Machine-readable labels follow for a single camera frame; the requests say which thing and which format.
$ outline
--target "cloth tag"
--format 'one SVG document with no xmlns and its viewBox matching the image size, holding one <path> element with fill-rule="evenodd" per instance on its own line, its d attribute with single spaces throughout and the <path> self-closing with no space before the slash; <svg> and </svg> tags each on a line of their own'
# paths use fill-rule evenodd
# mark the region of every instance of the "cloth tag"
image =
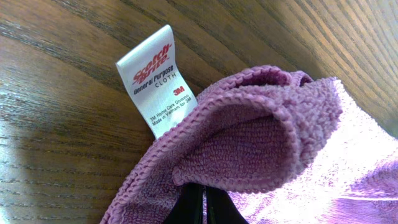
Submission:
<svg viewBox="0 0 398 224">
<path fill-rule="evenodd" d="M 175 64 L 169 25 L 132 49 L 116 66 L 130 98 L 156 138 L 181 122 L 197 105 Z"/>
</svg>

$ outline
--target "microfiber cloth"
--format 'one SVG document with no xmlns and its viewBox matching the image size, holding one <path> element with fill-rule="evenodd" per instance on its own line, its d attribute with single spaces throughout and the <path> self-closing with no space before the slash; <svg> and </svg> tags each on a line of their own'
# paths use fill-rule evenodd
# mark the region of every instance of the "microfiber cloth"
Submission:
<svg viewBox="0 0 398 224">
<path fill-rule="evenodd" d="M 101 223 L 162 223 L 189 182 L 227 191 L 249 223 L 398 223 L 398 141 L 337 78 L 265 65 L 197 102 L 148 149 Z"/>
</svg>

